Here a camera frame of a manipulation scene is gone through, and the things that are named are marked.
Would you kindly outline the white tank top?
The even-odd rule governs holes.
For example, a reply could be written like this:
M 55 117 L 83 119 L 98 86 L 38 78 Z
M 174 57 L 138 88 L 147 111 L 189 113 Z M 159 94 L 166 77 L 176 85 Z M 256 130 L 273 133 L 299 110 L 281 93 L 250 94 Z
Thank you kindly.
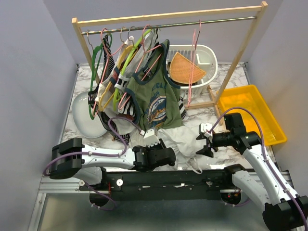
M 196 152 L 202 147 L 195 138 L 197 134 L 189 127 L 181 126 L 170 129 L 160 129 L 158 137 L 162 139 L 167 148 L 175 153 L 175 165 L 172 170 L 191 170 L 200 175 L 203 170 L 197 163 Z

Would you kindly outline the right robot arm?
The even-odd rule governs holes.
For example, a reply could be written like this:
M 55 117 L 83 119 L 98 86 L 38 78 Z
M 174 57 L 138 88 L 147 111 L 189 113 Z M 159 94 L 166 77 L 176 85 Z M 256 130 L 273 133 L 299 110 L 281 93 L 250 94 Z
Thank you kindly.
M 243 191 L 257 205 L 265 225 L 270 231 L 290 231 L 300 227 L 308 229 L 308 198 L 301 196 L 282 176 L 268 155 L 260 133 L 248 132 L 240 113 L 225 114 L 226 131 L 214 132 L 214 125 L 201 123 L 197 140 L 205 145 L 197 154 L 213 157 L 219 147 L 231 146 L 240 153 L 258 175 L 258 183 L 239 164 L 224 168 L 222 185 Z

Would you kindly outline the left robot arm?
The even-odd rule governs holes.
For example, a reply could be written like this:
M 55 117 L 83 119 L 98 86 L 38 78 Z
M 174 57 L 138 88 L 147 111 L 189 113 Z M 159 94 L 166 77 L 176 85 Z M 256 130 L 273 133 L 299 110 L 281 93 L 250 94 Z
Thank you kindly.
M 104 167 L 149 172 L 165 165 L 174 166 L 175 162 L 175 152 L 162 140 L 152 147 L 137 145 L 116 150 L 85 145 L 81 138 L 72 138 L 52 148 L 51 161 L 43 175 L 53 180 L 77 178 L 102 190 L 107 183 Z

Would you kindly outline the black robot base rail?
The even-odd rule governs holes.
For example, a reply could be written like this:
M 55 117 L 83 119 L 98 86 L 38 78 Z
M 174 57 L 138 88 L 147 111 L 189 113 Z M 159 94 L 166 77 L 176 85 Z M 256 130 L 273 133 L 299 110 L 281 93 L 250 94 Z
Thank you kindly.
M 223 200 L 239 204 L 247 200 L 223 169 L 193 171 L 103 172 L 94 189 L 115 201 Z

